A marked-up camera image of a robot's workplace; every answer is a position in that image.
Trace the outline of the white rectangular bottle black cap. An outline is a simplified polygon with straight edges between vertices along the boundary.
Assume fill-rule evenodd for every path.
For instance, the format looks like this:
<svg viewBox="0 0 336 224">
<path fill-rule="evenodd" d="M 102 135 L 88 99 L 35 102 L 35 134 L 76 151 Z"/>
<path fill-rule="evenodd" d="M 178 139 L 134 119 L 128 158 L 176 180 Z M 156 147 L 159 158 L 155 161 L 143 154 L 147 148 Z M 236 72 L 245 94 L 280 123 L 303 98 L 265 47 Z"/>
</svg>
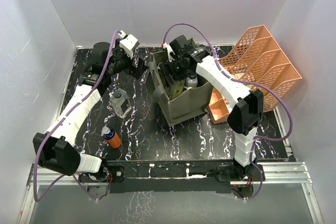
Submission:
<svg viewBox="0 0 336 224">
<path fill-rule="evenodd" d="M 186 78 L 185 86 L 186 86 L 187 89 L 197 88 L 197 85 L 198 85 L 197 75 L 191 75 L 188 78 Z"/>
</svg>

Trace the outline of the clear square bottle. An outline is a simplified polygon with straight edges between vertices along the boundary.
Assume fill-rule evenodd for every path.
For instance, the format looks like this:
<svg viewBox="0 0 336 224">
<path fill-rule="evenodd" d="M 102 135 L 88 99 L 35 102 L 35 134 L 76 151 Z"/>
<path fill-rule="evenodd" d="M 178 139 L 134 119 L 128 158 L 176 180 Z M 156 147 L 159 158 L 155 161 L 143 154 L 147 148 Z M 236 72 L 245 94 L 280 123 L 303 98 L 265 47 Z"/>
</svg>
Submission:
<svg viewBox="0 0 336 224">
<path fill-rule="evenodd" d="M 111 106 L 115 114 L 124 119 L 132 109 L 127 92 L 122 89 L 117 89 L 110 97 Z"/>
<path fill-rule="evenodd" d="M 172 79 L 171 84 L 168 84 L 168 83 L 166 84 L 165 91 L 166 91 L 170 101 L 177 98 L 178 96 L 180 96 L 182 94 L 183 88 L 184 88 L 184 83 L 185 83 L 185 79 L 184 80 L 174 80 L 174 79 Z"/>
</svg>

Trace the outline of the orange spray bottle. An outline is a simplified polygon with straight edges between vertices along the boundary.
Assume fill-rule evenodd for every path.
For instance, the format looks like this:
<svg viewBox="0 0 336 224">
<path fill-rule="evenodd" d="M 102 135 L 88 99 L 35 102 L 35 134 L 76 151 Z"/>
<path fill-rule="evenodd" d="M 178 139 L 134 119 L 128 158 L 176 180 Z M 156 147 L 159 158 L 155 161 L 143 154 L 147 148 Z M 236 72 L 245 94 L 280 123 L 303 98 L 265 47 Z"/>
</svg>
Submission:
<svg viewBox="0 0 336 224">
<path fill-rule="evenodd" d="M 104 126 L 101 131 L 101 136 L 112 148 L 116 149 L 121 146 L 121 139 L 113 128 Z"/>
</svg>

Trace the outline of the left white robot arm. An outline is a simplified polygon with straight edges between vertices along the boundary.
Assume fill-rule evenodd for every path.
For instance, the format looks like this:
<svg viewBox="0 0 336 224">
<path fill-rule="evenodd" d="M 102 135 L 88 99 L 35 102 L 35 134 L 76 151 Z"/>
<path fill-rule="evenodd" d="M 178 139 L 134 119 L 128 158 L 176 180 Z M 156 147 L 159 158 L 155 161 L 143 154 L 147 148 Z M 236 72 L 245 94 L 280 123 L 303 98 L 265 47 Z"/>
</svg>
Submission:
<svg viewBox="0 0 336 224">
<path fill-rule="evenodd" d="M 78 153 L 74 148 L 75 140 L 91 109 L 110 86 L 112 76 L 126 71 L 134 78 L 139 78 L 147 69 L 143 60 L 139 60 L 137 66 L 133 65 L 138 45 L 138 40 L 132 36 L 116 39 L 113 48 L 107 42 L 94 45 L 90 54 L 91 62 L 85 66 L 62 114 L 45 133 L 36 133 L 33 138 L 37 166 L 66 176 L 90 173 L 98 182 L 108 177 L 108 168 L 102 164 L 102 158 Z"/>
</svg>

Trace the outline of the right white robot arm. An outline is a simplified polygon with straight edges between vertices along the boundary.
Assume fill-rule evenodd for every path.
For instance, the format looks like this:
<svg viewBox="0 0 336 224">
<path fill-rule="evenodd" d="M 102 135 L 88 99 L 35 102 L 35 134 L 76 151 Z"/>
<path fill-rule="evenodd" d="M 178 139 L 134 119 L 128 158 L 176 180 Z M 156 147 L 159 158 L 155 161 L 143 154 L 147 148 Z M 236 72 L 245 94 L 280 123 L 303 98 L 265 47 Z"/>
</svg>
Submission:
<svg viewBox="0 0 336 224">
<path fill-rule="evenodd" d="M 169 44 L 164 42 L 162 48 L 168 59 L 159 66 L 168 83 L 197 74 L 207 80 L 229 103 L 232 110 L 227 123 L 234 131 L 236 147 L 234 174 L 240 180 L 247 180 L 253 174 L 253 142 L 262 117 L 263 93 L 235 82 L 228 71 L 215 60 L 209 48 L 203 44 L 195 45 L 183 35 Z"/>
</svg>

